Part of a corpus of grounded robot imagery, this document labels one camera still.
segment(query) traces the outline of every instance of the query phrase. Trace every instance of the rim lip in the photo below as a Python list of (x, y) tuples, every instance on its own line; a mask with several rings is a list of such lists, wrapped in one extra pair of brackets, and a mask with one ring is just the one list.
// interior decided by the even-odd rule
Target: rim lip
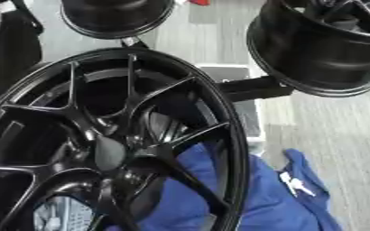
[(280, 71), (274, 69), (271, 65), (269, 65), (259, 54), (258, 50), (256, 49), (254, 40), (253, 40), (253, 27), (257, 23), (257, 19), (253, 20), (253, 22), (248, 27), (248, 32), (246, 36), (246, 43), (248, 50), (250, 51), (251, 55), (253, 56), (254, 60), (258, 64), (258, 66), (263, 69), (266, 73), (271, 76), (277, 78), (281, 83), (290, 86), (292, 88), (296, 88), (297, 90), (311, 94), (318, 97), (354, 97), (357, 95), (364, 94), (370, 91), (370, 82), (357, 87), (357, 88), (345, 88), (345, 89), (332, 89), (332, 88), (320, 88), (315, 87), (312, 85), (301, 83), (297, 80), (294, 80), (290, 77), (283, 75)]
[(288, 10), (288, 14), (300, 19), (304, 20), (307, 23), (312, 23), (314, 26), (321, 26), (324, 30), (331, 30), (332, 32), (336, 32), (337, 34), (348, 37), (350, 39), (358, 39), (366, 41), (370, 40), (370, 32), (351, 32), (347, 30), (338, 29), (334, 26), (331, 26), (327, 23), (321, 23), (319, 21), (313, 20), (312, 18), (308, 17), (307, 15), (302, 14), (301, 12), (294, 9), (291, 5), (289, 5), (285, 0), (275, 0), (282, 2), (281, 5), (285, 8), (285, 10)]
[(113, 52), (116, 52), (116, 53), (118, 52), (148, 53), (148, 55), (150, 56), (154, 56), (156, 58), (162, 58), (165, 60), (172, 60), (172, 61), (177, 62), (180, 65), (184, 65), (184, 67), (186, 67), (187, 69), (190, 69), (194, 73), (197, 73), (198, 79), (202, 81), (203, 85), (205, 85), (205, 88), (210, 89), (212, 95), (218, 101), (220, 101), (224, 111), (228, 113), (228, 121), (231, 123), (231, 126), (230, 126), (231, 131), (229, 131), (229, 133), (234, 134), (231, 137), (232, 144), (234, 146), (232, 147), (232, 151), (238, 152), (239, 154), (231, 155), (233, 157), (234, 167), (237, 170), (237, 174), (236, 176), (234, 176), (235, 178), (233, 179), (233, 182), (234, 182), (233, 190), (235, 191), (234, 192), (235, 196), (232, 198), (233, 201), (229, 203), (231, 207), (229, 207), (227, 214), (223, 216), (222, 220), (217, 219), (215, 223), (219, 223), (219, 222), (222, 223), (221, 224), (222, 226), (219, 228), (218, 231), (235, 230), (235, 228), (241, 222), (241, 213), (244, 210), (245, 199), (247, 196), (248, 186), (249, 186), (249, 175), (250, 175), (249, 158), (248, 158), (249, 154), (248, 154), (248, 149), (247, 149), (247, 143), (245, 140), (245, 132), (244, 132), (243, 127), (241, 126), (241, 123), (239, 121), (234, 105), (218, 89), (213, 79), (211, 79), (205, 72), (191, 65), (187, 61), (175, 58), (171, 55), (168, 55), (162, 52), (150, 51), (150, 50), (145, 50), (145, 49), (137, 49), (137, 48), (109, 48), (109, 49), (89, 51), (89, 52), (85, 52), (79, 55), (68, 57), (66, 59), (54, 62), (45, 67), (37, 69), (32, 74), (28, 75), (27, 77), (21, 79), (19, 82), (14, 84), (8, 91), (6, 91), (2, 96), (0, 96), (0, 106), (3, 103), (5, 103), (6, 100), (9, 100), (13, 98), (14, 96), (19, 95), (20, 97), (21, 95), (26, 94), (26, 92), (28, 92), (31, 89), (30, 85), (34, 84), (35, 82), (42, 81), (43, 74), (45, 74), (46, 72), (51, 73), (51, 69), (53, 69), (53, 71), (55, 69), (60, 69), (58, 68), (59, 66), (66, 65), (72, 62), (73, 60), (77, 60), (77, 59), (85, 60), (85, 59), (90, 59), (96, 56), (102, 56), (102, 55), (106, 55), (108, 53), (113, 53)]
[(75, 32), (86, 35), (88, 37), (93, 37), (93, 38), (97, 38), (101, 40), (114, 40), (114, 39), (122, 39), (122, 38), (137, 36), (137, 35), (149, 32), (150, 30), (158, 27), (159, 25), (164, 23), (167, 20), (167, 18), (171, 15), (171, 13), (173, 12), (174, 6), (175, 6), (174, 1), (170, 0), (169, 4), (166, 6), (166, 9), (162, 13), (162, 15), (158, 17), (157, 19), (155, 19), (154, 21), (147, 23), (134, 30), (121, 31), (121, 32), (96, 32), (96, 31), (91, 31), (91, 30), (82, 28), (74, 24), (69, 19), (66, 12), (64, 11), (63, 5), (61, 5), (60, 14), (61, 14), (61, 18), (63, 19), (64, 23), (68, 25), (68, 27), (71, 28)]

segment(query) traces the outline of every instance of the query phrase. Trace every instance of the black metal bracket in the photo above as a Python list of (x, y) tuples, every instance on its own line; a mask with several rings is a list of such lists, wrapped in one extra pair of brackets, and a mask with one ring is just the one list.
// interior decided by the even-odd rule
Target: black metal bracket
[(279, 80), (272, 76), (223, 82), (219, 83), (218, 86), (233, 102), (257, 98), (287, 97), (294, 90), (294, 88), (281, 85)]
[(128, 37), (121, 39), (122, 47), (136, 47), (136, 48), (145, 48), (150, 49), (149, 46), (143, 42), (139, 37)]

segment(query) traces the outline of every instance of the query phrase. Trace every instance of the blue fabric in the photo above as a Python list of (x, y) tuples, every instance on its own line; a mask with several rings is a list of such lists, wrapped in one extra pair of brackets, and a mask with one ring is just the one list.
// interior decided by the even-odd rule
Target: blue fabric
[[(279, 173), (263, 160), (250, 156), (251, 179), (240, 231), (339, 231), (327, 212), (329, 193), (311, 170), (304, 155), (296, 150), (285, 152), (290, 163), (285, 167), (292, 177), (304, 181), (317, 194), (313, 198), (300, 193), (295, 198), (279, 181)], [(217, 186), (216, 174), (208, 152), (195, 145), (179, 157), (179, 161), (211, 189)], [(208, 214), (208, 206), (198, 194), (167, 180), (158, 208), (140, 223), (142, 231), (197, 231)], [(110, 227), (107, 231), (119, 231)]]

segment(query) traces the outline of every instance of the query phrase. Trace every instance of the center bore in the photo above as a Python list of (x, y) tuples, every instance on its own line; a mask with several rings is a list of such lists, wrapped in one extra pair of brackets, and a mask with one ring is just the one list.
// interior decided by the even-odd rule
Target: center bore
[(97, 138), (95, 162), (101, 171), (116, 169), (125, 160), (125, 156), (126, 148), (123, 144), (105, 136)]

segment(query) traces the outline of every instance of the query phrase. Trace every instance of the red object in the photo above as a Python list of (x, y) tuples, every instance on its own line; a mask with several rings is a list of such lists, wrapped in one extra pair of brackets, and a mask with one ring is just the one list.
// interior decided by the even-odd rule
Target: red object
[(210, 0), (190, 0), (190, 1), (198, 5), (210, 5)]

